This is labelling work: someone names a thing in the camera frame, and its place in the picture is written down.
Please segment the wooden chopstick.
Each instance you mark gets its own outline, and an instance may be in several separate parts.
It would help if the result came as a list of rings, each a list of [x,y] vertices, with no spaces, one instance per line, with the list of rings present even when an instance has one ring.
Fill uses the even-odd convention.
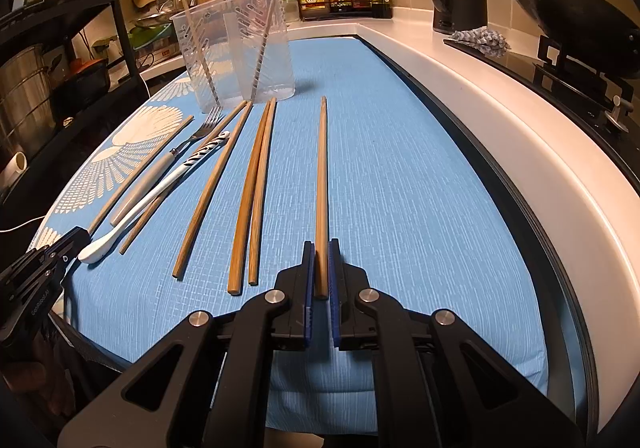
[[[271,103],[265,105],[262,111],[262,118],[258,124],[256,131],[252,153],[248,161],[247,171],[240,200],[238,212],[238,220],[236,221],[235,233],[233,238],[231,263],[229,269],[227,291],[232,296],[239,296],[243,289],[243,273],[246,257],[246,245],[248,237],[248,229],[250,229],[250,214],[253,208],[253,199],[255,192],[255,182],[257,176],[257,168],[259,163],[260,150],[262,149],[262,138],[267,124],[268,114]]]
[[[232,121],[232,119],[235,118],[236,114],[238,114],[239,111],[242,110],[242,108],[245,108],[247,106],[247,104],[247,101],[242,101],[236,108],[233,109],[232,112],[224,116],[224,118],[221,119],[221,121],[214,128],[213,136],[207,136],[204,142],[199,145],[198,148],[193,152],[191,157],[206,157],[208,154],[222,147],[228,141],[230,135],[229,131],[226,130],[226,126]],[[186,177],[187,174],[188,172],[186,171],[182,174],[181,177],[172,179],[172,182],[169,183],[169,185],[167,185],[162,192],[157,193],[156,197],[154,197],[154,199],[145,206],[144,212],[139,215],[138,220],[130,230],[130,234],[128,234],[128,237],[122,242],[122,246],[119,249],[120,255],[126,254],[130,246],[132,246],[132,243],[137,240],[138,235],[142,232],[144,227],[148,224],[148,222],[160,208],[160,205],[165,202],[169,195],[171,195],[171,192],[176,189],[176,186],[178,186],[178,184],[183,180],[184,177]]]
[[[183,119],[179,126],[172,130],[145,158],[134,168],[133,171],[125,178],[122,184],[115,190],[115,192],[111,195],[111,197],[106,201],[106,203],[102,206],[98,215],[94,217],[94,220],[90,223],[88,228],[88,234],[90,237],[96,232],[96,229],[99,228],[102,221],[105,217],[111,212],[112,208],[116,205],[122,195],[127,191],[127,189],[134,183],[134,180],[138,178],[138,176],[144,171],[145,167],[148,167],[152,160],[163,150],[163,148],[171,142],[181,131],[186,128],[186,126],[190,125],[193,121],[193,116],[190,115]]]
[[[329,296],[328,267],[328,113],[326,113],[326,97],[320,101],[320,121],[318,139],[317,164],[317,200],[316,200],[316,295],[327,299]]]
[[[198,233],[200,232],[203,220],[206,216],[210,201],[213,198],[214,192],[218,186],[218,182],[224,168],[228,163],[229,157],[234,149],[235,143],[238,141],[239,135],[250,115],[250,111],[253,108],[253,101],[248,101],[246,107],[243,108],[239,122],[237,122],[231,131],[227,144],[222,149],[219,159],[217,160],[212,172],[210,173],[203,192],[198,199],[198,205],[196,205],[195,211],[192,215],[186,234],[184,235],[179,254],[177,256],[172,276],[181,281],[184,273],[186,272],[186,266],[192,253],[192,249],[195,243]]]
[[[269,159],[271,131],[274,119],[276,100],[272,99],[267,104],[267,119],[262,132],[262,146],[260,147],[255,191],[253,201],[252,221],[250,224],[250,259],[248,260],[248,284],[258,284],[260,241],[262,241],[262,212],[264,211],[265,189]]]

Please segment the white handled fork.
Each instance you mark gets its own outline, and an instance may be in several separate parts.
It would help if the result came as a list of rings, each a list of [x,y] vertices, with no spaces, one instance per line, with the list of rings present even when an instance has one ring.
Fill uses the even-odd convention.
[[[171,149],[164,154],[159,160],[157,160],[149,169],[149,171],[140,179],[140,181],[134,186],[134,189],[125,197],[125,200],[119,204],[119,207],[115,209],[114,215],[110,220],[112,227],[116,226],[125,215],[128,214],[131,208],[145,196],[154,186],[155,183],[163,177],[167,169],[178,159],[178,157],[190,148],[193,143],[200,141],[206,137],[215,127],[219,121],[221,113],[221,106],[216,103],[210,109],[208,115],[198,130],[195,131],[188,139],[183,140],[180,145]]]

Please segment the black shelf unit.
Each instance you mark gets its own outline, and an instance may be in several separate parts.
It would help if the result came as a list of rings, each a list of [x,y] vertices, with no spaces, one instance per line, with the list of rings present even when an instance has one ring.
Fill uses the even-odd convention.
[[[54,120],[52,138],[36,155],[25,155],[24,173],[2,189],[4,209],[51,200],[54,188],[72,167],[147,97],[128,41],[122,0],[67,0],[8,16],[1,23],[1,66],[35,44],[41,46],[51,92],[75,59],[107,59],[111,87],[75,116]],[[1,142],[1,164],[8,165],[18,152],[22,151],[11,153]]]

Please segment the blue patterned table mat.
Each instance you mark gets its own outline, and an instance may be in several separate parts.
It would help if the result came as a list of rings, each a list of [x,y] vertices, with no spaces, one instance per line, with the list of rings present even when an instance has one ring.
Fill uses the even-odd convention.
[[[70,275],[66,315],[111,354],[135,361],[188,313],[222,315],[270,289],[314,238],[319,124],[326,123],[329,234],[347,263],[406,308],[449,308],[537,390],[547,348],[532,279],[497,206],[454,140],[360,40],[290,46],[296,93],[272,127],[259,282],[227,290],[241,194],[262,107],[255,105],[210,201],[181,279],[172,274],[215,166],[196,166],[132,246]]]

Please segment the steel stock pot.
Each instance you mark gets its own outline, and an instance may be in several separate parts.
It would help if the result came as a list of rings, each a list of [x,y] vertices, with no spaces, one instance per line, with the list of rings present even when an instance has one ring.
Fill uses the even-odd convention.
[[[1,142],[11,153],[36,155],[52,138],[55,121],[50,78],[40,44],[18,52],[1,67]]]

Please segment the orange lidded black pot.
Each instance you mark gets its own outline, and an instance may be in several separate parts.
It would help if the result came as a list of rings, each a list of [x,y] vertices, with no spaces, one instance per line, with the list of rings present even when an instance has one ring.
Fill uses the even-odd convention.
[[[75,116],[108,93],[110,87],[107,59],[86,62],[82,62],[81,59],[73,60],[68,74],[51,92],[50,102],[54,119],[62,122],[66,117]]]

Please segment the clear plastic utensil holder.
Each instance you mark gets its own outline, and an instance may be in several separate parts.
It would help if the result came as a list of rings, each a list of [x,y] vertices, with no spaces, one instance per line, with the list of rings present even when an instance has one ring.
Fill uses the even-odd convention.
[[[171,22],[203,113],[294,96],[283,0],[210,0]]]

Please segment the black gas stove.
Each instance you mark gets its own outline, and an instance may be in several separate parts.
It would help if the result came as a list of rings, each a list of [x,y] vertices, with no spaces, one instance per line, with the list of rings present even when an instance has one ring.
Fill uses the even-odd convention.
[[[634,189],[639,188],[639,125],[634,108],[624,98],[634,88],[610,82],[588,67],[566,59],[561,66],[508,52],[501,58],[484,56],[461,41],[445,40],[451,48],[484,62],[541,96],[604,152]]]

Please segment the blue checkered cloth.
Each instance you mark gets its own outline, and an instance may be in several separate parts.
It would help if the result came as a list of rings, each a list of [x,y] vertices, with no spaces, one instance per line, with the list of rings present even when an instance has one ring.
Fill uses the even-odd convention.
[[[491,30],[488,26],[473,28],[473,30],[456,30],[452,33],[451,39],[491,58],[501,58],[511,49],[503,34]]]

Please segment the black wok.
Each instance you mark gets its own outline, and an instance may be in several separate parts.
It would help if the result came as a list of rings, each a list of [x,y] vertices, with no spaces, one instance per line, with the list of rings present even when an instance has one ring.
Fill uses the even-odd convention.
[[[639,26],[606,0],[516,0],[569,56],[623,79],[639,77]]]

